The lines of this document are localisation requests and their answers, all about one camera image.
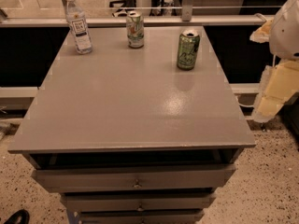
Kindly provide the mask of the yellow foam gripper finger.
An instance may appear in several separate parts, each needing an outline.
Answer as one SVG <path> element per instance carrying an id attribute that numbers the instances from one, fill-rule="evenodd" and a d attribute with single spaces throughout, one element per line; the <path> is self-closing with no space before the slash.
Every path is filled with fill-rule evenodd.
<path id="1" fill-rule="evenodd" d="M 265 123 L 299 92 L 299 62 L 282 60 L 276 66 L 267 65 L 263 70 L 259 93 L 254 104 L 252 118 Z"/>
<path id="2" fill-rule="evenodd" d="M 269 41 L 271 25 L 273 20 L 266 21 L 261 27 L 255 30 L 249 37 L 250 41 L 264 43 Z"/>

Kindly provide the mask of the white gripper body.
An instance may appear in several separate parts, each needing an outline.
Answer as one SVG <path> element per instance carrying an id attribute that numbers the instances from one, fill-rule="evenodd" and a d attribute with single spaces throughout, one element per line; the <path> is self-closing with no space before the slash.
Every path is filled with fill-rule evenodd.
<path id="1" fill-rule="evenodd" d="M 287 0 L 275 15 L 269 47 L 281 59 L 299 59 L 299 0 Z"/>

